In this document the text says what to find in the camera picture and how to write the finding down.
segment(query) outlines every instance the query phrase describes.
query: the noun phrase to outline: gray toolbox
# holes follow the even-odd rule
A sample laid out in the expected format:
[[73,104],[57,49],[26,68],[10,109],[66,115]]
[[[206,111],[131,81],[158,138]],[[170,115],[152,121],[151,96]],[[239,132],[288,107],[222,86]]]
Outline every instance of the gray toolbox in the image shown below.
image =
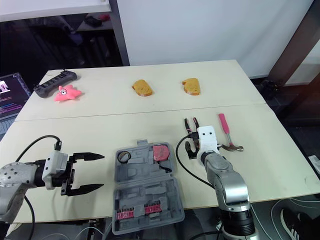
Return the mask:
[[[138,141],[137,145],[115,154],[114,180],[120,185],[113,193],[115,235],[174,224],[185,218],[178,181],[172,176],[175,168],[172,147],[167,142],[147,140]],[[155,160],[154,149],[164,146],[169,152],[167,160]]]

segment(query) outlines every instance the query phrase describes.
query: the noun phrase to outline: toast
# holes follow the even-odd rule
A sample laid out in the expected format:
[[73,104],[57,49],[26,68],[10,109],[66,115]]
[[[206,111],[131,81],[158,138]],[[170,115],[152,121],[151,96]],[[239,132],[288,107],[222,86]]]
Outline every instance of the toast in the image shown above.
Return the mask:
[[188,78],[184,81],[182,81],[182,84],[184,85],[184,91],[187,94],[196,96],[200,94],[200,85],[197,78]]
[[151,87],[148,85],[148,83],[143,80],[143,79],[140,79],[138,81],[136,81],[132,88],[135,90],[135,92],[141,96],[141,97],[147,97],[147,96],[150,96],[152,95],[152,89]]

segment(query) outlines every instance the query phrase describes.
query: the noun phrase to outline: tabletop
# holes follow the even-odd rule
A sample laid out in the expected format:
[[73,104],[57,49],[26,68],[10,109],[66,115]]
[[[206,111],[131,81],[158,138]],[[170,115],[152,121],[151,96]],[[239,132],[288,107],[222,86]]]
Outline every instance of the tabletop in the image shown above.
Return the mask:
[[[51,70],[41,84],[61,70]],[[72,81],[83,92],[75,100],[55,102],[56,92],[41,98],[31,95],[17,121],[74,118],[130,113],[203,109],[211,107],[264,104],[250,79],[236,60],[203,61],[144,66],[70,69],[78,75]],[[184,92],[182,81],[198,78],[200,95]],[[132,89],[135,81],[144,79],[153,90],[141,97]]]
[[[226,144],[219,113],[226,116],[234,144],[244,147],[243,152],[221,149],[220,153],[244,178],[251,202],[320,193],[320,181],[316,174],[266,104],[16,121],[1,141],[0,163],[3,166],[14,162],[30,142],[48,134],[62,140],[63,153],[102,154],[104,159],[78,160],[74,165],[73,187],[104,184],[98,190],[67,197],[60,196],[59,187],[55,190],[39,187],[29,189],[26,195],[33,205],[37,222],[110,217],[116,187],[114,169],[117,150],[134,147],[137,140],[144,139],[149,143],[168,142],[175,148],[178,141],[187,135],[184,118],[191,120],[192,117],[197,117],[200,126],[213,125],[218,142]],[[53,150],[54,143],[52,139],[36,143],[21,162],[45,159]],[[188,159],[184,144],[178,153],[188,169],[206,180],[204,167],[197,160]],[[194,179],[179,165],[173,176],[181,186],[185,209],[217,206],[214,190]],[[24,202],[15,222],[30,221],[30,210]]]

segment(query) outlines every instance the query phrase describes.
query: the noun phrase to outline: laptop screen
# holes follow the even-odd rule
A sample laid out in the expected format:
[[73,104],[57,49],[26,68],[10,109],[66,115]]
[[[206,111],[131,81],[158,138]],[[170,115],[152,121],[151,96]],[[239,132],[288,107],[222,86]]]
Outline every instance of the laptop screen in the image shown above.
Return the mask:
[[0,120],[17,115],[30,95],[20,73],[0,77]]

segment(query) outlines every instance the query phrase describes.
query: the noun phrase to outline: laptop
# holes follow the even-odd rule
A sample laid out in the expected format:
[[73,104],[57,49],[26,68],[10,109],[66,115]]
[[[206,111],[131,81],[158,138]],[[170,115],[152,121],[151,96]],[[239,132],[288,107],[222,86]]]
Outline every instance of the laptop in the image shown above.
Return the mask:
[[30,95],[20,73],[0,77],[0,141]]

